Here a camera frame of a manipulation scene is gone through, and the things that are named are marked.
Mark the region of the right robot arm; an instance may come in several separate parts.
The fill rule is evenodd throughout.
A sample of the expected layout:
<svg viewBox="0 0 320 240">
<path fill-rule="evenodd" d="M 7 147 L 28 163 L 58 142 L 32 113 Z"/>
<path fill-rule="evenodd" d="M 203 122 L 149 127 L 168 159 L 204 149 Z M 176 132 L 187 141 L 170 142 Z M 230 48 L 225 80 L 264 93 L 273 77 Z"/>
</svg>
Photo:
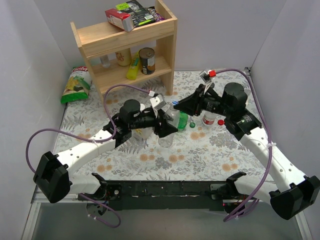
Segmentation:
<svg viewBox="0 0 320 240">
<path fill-rule="evenodd" d="M 246 108 L 248 96 L 244 87 L 228 83 L 222 96 L 200 84 L 195 92 L 180 100 L 174 108 L 189 116 L 199 116 L 202 111 L 224 116 L 226 129 L 262 163 L 273 183 L 250 180 L 244 172 L 236 173 L 226 180 L 226 192 L 232 199 L 252 194 L 255 199 L 269 203 L 278 216 L 291 219 L 314 204 L 320 191 L 320 180 L 307 176 L 295 167 L 278 149 L 268 142 L 267 131 L 261 122 Z"/>
</svg>

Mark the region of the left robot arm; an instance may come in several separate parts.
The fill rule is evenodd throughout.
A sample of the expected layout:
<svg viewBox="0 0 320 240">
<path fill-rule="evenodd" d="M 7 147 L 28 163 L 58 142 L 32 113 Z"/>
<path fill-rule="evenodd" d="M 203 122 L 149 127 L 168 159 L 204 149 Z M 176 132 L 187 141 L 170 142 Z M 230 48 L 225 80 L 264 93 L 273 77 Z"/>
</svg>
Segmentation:
<svg viewBox="0 0 320 240">
<path fill-rule="evenodd" d="M 68 194 L 87 194 L 101 200 L 108 192 L 106 180 L 97 173 L 79 175 L 76 171 L 102 153 L 125 143 L 131 138 L 132 130 L 152 128 L 160 138 L 176 133 L 178 129 L 169 120 L 162 109 L 143 108 L 137 100 L 129 99 L 119 113 L 87 142 L 57 154 L 50 151 L 43 154 L 33 180 L 52 204 Z"/>
</svg>

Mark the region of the clear bottle blue white cap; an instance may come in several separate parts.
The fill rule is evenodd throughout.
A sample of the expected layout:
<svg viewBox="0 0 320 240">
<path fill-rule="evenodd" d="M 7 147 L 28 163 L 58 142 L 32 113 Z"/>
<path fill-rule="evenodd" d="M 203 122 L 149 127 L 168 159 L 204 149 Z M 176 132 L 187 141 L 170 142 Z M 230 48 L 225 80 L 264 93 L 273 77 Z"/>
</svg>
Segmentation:
<svg viewBox="0 0 320 240">
<path fill-rule="evenodd" d="M 172 104 L 172 102 L 169 104 L 169 108 L 167 109 L 167 111 L 165 113 L 170 117 L 168 122 L 170 124 L 172 124 L 174 127 L 178 128 L 180 111 L 174 109 L 174 105 Z M 166 137 L 159 138 L 158 139 L 158 144 L 163 148 L 171 147 L 172 144 L 173 144 L 173 140 L 174 140 L 175 134 L 176 133 L 172 133 L 172 134 L 170 134 L 170 135 L 168 135 Z"/>
</svg>

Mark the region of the purple snack packet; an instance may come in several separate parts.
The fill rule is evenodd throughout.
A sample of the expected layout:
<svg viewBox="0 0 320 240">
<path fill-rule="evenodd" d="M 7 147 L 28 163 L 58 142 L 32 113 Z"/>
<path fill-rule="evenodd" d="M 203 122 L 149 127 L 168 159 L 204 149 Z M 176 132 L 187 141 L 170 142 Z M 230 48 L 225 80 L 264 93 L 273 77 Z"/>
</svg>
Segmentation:
<svg viewBox="0 0 320 240">
<path fill-rule="evenodd" d="M 165 18 L 162 17 L 162 16 L 156 11 L 156 9 L 155 9 L 154 6 L 152 6 L 152 7 L 147 7 L 146 9 L 147 9 L 148 12 L 154 17 L 154 19 L 155 19 L 156 22 L 161 22 L 161 21 L 165 20 Z"/>
</svg>

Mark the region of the green bottle cap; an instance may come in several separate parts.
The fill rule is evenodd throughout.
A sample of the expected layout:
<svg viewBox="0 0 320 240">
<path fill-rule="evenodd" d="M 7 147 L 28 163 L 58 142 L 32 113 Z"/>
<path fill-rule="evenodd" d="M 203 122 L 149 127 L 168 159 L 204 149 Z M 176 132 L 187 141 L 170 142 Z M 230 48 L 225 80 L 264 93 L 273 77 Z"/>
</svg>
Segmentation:
<svg viewBox="0 0 320 240">
<path fill-rule="evenodd" d="M 189 126 L 190 126 L 191 128 L 195 128 L 196 124 L 195 124 L 194 122 L 191 122 L 191 123 L 189 124 Z"/>
</svg>

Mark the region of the tin can on shelf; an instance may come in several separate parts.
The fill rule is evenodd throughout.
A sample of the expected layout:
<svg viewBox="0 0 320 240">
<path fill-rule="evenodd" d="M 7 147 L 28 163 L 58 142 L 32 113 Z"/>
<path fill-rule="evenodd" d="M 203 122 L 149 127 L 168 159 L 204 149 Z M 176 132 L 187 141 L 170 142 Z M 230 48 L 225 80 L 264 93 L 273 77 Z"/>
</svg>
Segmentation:
<svg viewBox="0 0 320 240">
<path fill-rule="evenodd" d="M 151 47 L 144 47 L 138 52 L 141 72 L 151 75 L 155 72 L 155 50 Z"/>
</svg>

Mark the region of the square clear bottle white cap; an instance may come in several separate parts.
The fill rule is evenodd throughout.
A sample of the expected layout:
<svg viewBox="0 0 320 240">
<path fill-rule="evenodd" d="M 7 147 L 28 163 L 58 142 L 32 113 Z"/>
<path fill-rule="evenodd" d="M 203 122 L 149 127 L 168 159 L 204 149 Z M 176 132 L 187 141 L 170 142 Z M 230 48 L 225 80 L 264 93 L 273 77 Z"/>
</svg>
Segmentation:
<svg viewBox="0 0 320 240">
<path fill-rule="evenodd" d="M 142 113 L 143 110 L 146 109 L 146 106 L 143 103 L 140 103 L 140 113 Z M 137 115 L 135 120 L 138 120 L 140 117 L 140 114 Z M 148 139 L 151 134 L 153 133 L 152 127 L 146 127 L 146 128 L 135 128 L 132 130 L 132 133 L 135 134 L 137 137 L 146 140 Z"/>
</svg>

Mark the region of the red white carton box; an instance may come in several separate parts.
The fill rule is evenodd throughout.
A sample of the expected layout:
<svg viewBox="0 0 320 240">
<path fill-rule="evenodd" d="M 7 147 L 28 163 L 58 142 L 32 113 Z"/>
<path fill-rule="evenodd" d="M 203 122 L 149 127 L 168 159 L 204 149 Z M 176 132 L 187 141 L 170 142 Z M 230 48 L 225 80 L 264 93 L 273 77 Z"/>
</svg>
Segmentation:
<svg viewBox="0 0 320 240">
<path fill-rule="evenodd" d="M 105 11 L 108 22 L 123 31 L 131 32 L 135 26 L 132 16 L 129 13 L 119 11 L 115 8 L 111 8 Z"/>
</svg>

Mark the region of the green chips bag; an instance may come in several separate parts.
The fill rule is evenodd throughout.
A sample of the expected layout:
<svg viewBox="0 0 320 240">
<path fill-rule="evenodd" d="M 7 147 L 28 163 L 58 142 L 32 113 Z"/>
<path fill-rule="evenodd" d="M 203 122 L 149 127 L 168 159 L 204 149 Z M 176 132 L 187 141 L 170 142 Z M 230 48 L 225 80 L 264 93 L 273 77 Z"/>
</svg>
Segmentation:
<svg viewBox="0 0 320 240">
<path fill-rule="evenodd" d="M 78 66 L 72 69 L 63 94 L 61 104 L 84 100 L 89 98 L 92 78 L 86 66 Z"/>
</svg>

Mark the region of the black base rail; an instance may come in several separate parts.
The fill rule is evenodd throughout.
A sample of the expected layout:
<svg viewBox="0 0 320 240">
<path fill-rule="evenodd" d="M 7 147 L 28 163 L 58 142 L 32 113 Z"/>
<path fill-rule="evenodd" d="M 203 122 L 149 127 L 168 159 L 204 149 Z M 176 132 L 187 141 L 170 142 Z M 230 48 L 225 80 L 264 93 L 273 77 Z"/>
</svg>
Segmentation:
<svg viewBox="0 0 320 240">
<path fill-rule="evenodd" d="M 122 210 L 209 210 L 228 213 L 248 194 L 233 192 L 226 181 L 160 181 L 110 180 L 94 194 L 78 196 L 107 203 L 115 211 Z"/>
</svg>

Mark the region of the green plastic bottle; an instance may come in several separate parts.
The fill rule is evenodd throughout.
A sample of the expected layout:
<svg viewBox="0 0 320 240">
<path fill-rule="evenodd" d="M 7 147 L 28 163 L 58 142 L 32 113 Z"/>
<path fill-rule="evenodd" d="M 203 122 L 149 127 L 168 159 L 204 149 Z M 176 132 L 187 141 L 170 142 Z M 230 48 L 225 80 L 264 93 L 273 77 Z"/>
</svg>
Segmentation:
<svg viewBox="0 0 320 240">
<path fill-rule="evenodd" d="M 178 127 L 177 127 L 179 131 L 183 131 L 186 128 L 188 119 L 189 119 L 189 116 L 186 113 L 182 111 L 179 112 L 179 121 L 178 121 Z"/>
</svg>

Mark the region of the red bottle cap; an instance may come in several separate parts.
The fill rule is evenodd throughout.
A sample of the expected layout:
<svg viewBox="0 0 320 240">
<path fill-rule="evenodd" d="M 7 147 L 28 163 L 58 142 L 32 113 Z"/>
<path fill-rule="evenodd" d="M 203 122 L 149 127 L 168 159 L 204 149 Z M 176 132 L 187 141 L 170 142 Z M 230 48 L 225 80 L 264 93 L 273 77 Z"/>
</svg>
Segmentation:
<svg viewBox="0 0 320 240">
<path fill-rule="evenodd" d="M 222 119 L 219 119 L 218 121 L 217 121 L 217 124 L 218 125 L 220 125 L 220 126 L 222 126 L 222 125 L 224 125 L 224 120 L 222 120 Z"/>
</svg>

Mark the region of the clear bottle red label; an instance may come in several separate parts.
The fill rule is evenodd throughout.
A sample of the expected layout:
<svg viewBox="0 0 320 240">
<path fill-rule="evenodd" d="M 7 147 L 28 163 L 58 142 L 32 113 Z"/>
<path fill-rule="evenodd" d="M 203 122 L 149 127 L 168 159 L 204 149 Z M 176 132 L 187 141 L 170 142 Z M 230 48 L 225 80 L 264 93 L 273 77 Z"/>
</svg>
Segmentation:
<svg viewBox="0 0 320 240">
<path fill-rule="evenodd" d="M 217 118 L 217 114 L 209 111 L 205 111 L 202 117 L 202 123 L 206 126 L 212 125 Z"/>
</svg>

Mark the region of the wooden two-tier shelf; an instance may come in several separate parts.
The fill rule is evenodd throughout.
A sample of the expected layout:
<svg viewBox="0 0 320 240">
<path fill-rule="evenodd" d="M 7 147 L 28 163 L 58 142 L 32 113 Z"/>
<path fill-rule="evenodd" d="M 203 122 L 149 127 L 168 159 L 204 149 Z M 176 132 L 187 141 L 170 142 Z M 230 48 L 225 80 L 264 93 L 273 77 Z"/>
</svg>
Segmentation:
<svg viewBox="0 0 320 240">
<path fill-rule="evenodd" d="M 105 102 L 105 92 L 111 90 L 114 85 L 135 85 L 155 77 L 160 77 L 166 93 L 172 95 L 178 19 L 161 0 L 155 1 L 155 10 L 164 17 L 164 20 L 135 28 L 130 32 L 123 31 L 108 22 L 83 28 L 77 28 L 74 22 L 70 23 L 77 47 L 102 103 Z M 94 58 L 152 41 L 156 42 L 155 71 L 150 75 L 139 72 L 135 80 L 129 80 L 126 78 L 127 68 L 118 65 L 116 60 L 112 60 L 108 68 L 104 68 L 101 64 L 92 65 L 90 62 Z"/>
</svg>

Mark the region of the small clear bottle on shelf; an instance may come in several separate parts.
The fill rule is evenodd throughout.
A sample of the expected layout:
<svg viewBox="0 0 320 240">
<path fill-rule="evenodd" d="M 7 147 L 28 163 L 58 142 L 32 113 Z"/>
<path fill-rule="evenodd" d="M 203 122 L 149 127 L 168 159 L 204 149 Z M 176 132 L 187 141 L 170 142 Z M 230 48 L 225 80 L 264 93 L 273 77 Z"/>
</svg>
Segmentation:
<svg viewBox="0 0 320 240">
<path fill-rule="evenodd" d="M 111 63 L 110 63 L 108 55 L 103 55 L 99 59 L 100 59 L 101 65 L 104 68 L 109 68 L 110 67 Z"/>
</svg>

